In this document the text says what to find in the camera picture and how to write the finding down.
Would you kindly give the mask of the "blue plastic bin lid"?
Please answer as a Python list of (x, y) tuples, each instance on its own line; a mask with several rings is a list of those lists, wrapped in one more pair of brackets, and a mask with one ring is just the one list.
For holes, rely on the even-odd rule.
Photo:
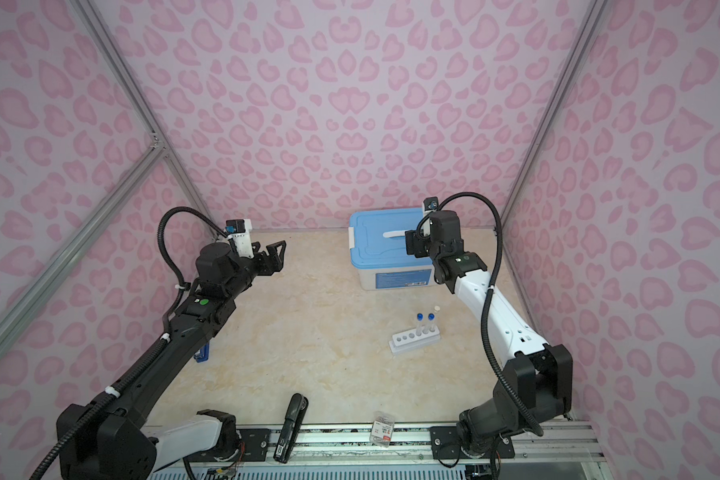
[(349, 220), (352, 265), (359, 270), (426, 266), (425, 258), (415, 258), (406, 251), (405, 232), (421, 219), (421, 208), (353, 213)]

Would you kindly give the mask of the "white plastic storage bin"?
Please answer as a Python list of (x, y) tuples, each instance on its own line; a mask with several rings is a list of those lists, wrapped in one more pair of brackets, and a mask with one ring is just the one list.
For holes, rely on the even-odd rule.
[(433, 282), (432, 266), (359, 269), (360, 285), (364, 290), (395, 290), (427, 287)]

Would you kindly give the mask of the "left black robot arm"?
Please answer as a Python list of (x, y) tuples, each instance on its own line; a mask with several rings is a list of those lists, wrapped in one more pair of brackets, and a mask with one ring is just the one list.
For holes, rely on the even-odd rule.
[(194, 288), (175, 310), (167, 332), (87, 405), (72, 404), (62, 412), (57, 443), (32, 478), (42, 478), (58, 464), (65, 479), (146, 479), (199, 452), (223, 460), (237, 454), (241, 439), (232, 414), (205, 409), (184, 423), (152, 430), (146, 422), (184, 366), (223, 328), (236, 298), (256, 277), (282, 270), (285, 249), (279, 241), (247, 258), (222, 242), (203, 247)]

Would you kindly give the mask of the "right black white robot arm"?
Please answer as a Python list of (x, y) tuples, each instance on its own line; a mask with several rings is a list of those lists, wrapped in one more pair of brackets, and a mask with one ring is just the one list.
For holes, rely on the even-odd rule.
[(505, 299), (497, 283), (503, 247), (491, 265), (466, 249), (456, 212), (429, 210), (405, 234), (406, 252), (427, 258), (434, 280), (476, 317), (480, 339), (496, 377), (492, 396), (463, 411), (456, 424), (459, 448), (469, 456), (498, 460), (500, 444), (521, 433), (537, 437), (543, 425), (572, 408), (573, 358), (562, 344), (537, 333)]

